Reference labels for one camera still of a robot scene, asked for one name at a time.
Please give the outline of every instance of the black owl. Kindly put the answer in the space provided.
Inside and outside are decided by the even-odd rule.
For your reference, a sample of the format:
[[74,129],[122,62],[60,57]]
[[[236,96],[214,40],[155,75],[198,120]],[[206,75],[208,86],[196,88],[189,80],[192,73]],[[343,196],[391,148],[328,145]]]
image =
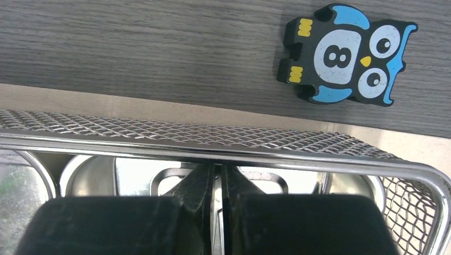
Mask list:
[[396,75],[413,22],[381,20],[370,23],[358,9],[330,4],[314,18],[287,24],[283,44],[290,58],[280,61],[278,80],[314,88],[309,101],[337,103],[347,98],[390,106]]

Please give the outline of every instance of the black plastic piece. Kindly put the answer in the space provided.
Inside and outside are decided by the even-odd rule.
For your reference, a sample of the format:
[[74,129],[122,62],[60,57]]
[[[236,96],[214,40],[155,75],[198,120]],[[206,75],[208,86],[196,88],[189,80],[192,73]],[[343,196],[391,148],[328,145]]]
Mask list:
[[358,195],[242,195],[232,253],[398,255],[373,201]]
[[211,254],[211,207],[215,165],[198,165],[163,196],[176,197],[193,217],[204,240],[203,254]]
[[236,166],[223,166],[222,181],[222,213],[224,222],[224,253],[232,254],[233,238],[238,224],[234,216],[240,196],[245,194],[265,193],[249,181]]
[[16,254],[203,254],[203,241],[177,198],[66,197],[37,211]]

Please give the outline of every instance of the blue wing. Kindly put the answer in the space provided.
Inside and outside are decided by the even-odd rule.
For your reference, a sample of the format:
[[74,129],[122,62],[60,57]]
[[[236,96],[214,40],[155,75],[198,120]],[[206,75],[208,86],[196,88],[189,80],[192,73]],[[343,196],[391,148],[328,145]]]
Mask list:
[[333,20],[334,24],[349,24],[367,30],[370,28],[370,21],[361,11],[348,5],[335,5],[332,9],[337,13]]
[[406,48],[407,39],[409,35],[416,31],[418,26],[416,24],[411,24],[406,27],[404,34],[399,46],[398,53],[387,63],[388,74],[390,79],[388,81],[387,90],[383,96],[383,102],[387,105],[393,104],[393,100],[390,99],[391,89],[393,88],[393,83],[395,82],[396,75],[404,68],[403,54]]
[[318,91],[318,95],[312,97],[318,103],[337,103],[352,94],[352,89],[332,89],[324,85],[319,86]]

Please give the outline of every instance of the beige surface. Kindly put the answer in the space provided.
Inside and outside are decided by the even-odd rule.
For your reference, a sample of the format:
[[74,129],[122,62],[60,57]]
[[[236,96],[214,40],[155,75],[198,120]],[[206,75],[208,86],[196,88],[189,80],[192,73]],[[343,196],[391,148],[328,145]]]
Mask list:
[[[0,109],[85,114],[147,120],[256,126],[347,133],[413,162],[451,175],[451,139],[369,127],[256,114],[205,106],[97,95],[0,83]],[[451,254],[448,247],[445,254]]]

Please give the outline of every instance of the dark wood panel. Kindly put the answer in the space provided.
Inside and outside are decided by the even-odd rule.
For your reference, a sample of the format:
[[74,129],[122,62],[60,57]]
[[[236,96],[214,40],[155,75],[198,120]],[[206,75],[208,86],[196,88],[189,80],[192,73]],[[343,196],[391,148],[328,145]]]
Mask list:
[[275,80],[285,24],[326,1],[4,1],[0,82],[451,137],[449,1],[348,1],[415,21],[393,106],[313,105]]

